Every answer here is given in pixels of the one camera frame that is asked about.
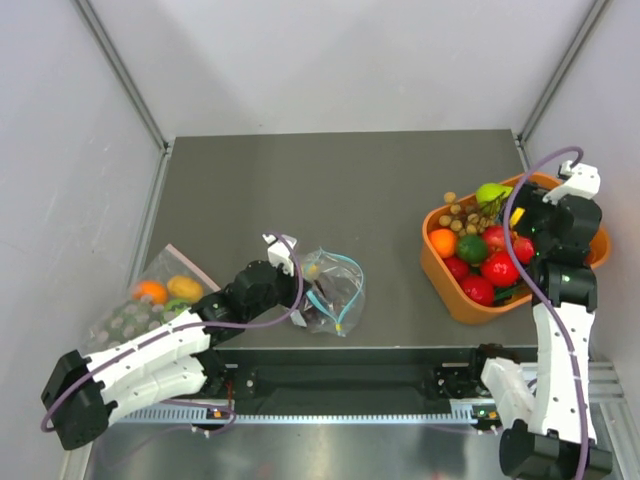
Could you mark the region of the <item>clear zip bag blue seal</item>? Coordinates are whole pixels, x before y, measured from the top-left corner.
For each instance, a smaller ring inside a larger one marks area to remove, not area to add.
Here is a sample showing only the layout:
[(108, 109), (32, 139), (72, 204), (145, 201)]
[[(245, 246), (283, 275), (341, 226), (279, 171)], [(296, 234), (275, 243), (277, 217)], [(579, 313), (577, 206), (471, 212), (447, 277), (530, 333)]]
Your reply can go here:
[(365, 304), (365, 275), (354, 259), (322, 248), (301, 261), (305, 292), (291, 315), (294, 325), (311, 333), (346, 337), (359, 322)]

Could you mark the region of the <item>fake green pear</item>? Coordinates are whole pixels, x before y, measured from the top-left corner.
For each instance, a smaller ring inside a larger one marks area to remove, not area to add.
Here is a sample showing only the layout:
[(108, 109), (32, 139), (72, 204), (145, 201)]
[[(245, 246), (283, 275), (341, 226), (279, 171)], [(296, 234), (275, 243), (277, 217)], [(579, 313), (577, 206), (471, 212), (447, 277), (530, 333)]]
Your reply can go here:
[(500, 183), (482, 184), (475, 193), (479, 207), (489, 207), (506, 201), (513, 191), (513, 187)]

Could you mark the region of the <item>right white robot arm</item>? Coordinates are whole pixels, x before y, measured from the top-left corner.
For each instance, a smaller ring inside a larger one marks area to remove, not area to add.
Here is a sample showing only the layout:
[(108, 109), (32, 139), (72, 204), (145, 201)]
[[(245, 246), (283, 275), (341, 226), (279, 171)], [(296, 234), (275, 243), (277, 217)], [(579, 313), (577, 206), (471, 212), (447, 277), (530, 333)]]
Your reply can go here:
[(536, 383), (505, 351), (467, 370), (469, 388), (492, 396), (502, 423), (499, 464), (512, 479), (603, 479), (613, 455), (597, 445), (589, 403), (589, 338), (597, 280), (588, 262), (602, 211), (592, 194), (516, 187), (507, 208), (521, 207), (517, 231), (535, 254), (524, 280), (536, 326)]

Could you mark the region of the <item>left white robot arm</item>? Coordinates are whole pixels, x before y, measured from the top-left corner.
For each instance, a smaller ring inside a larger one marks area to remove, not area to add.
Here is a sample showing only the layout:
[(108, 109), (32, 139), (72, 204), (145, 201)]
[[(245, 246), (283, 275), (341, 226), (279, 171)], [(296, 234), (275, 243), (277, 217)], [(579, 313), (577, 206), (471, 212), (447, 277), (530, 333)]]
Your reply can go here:
[(41, 393), (41, 431), (55, 433), (71, 451), (141, 408), (199, 391), (220, 394), (227, 374), (217, 346), (288, 319), (307, 288), (299, 262), (254, 261), (226, 287), (148, 333), (92, 354), (65, 353)]

